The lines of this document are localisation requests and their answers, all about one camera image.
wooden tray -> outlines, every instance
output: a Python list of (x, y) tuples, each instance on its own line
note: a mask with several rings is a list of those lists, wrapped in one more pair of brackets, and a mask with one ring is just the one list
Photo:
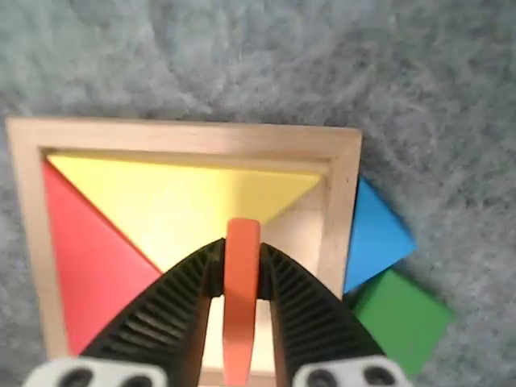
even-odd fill
[[(50, 357), (68, 355), (41, 168), (55, 150), (144, 152), (168, 160), (321, 173), (317, 186), (264, 225), (262, 240), (342, 295), (360, 158), (357, 130), (75, 118), (10, 118), (7, 129)], [(222, 299), (213, 300), (200, 385), (223, 384), (221, 313)], [(270, 312), (260, 302), (249, 385), (274, 385), (273, 373)]]

gray carpet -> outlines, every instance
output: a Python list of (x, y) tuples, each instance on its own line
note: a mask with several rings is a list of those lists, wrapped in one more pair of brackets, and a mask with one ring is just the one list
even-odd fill
[[(515, 38), (514, 0), (0, 0), (0, 114), (361, 128), (458, 315), (416, 384), (514, 386)], [(2, 130), (0, 385), (43, 358)]]

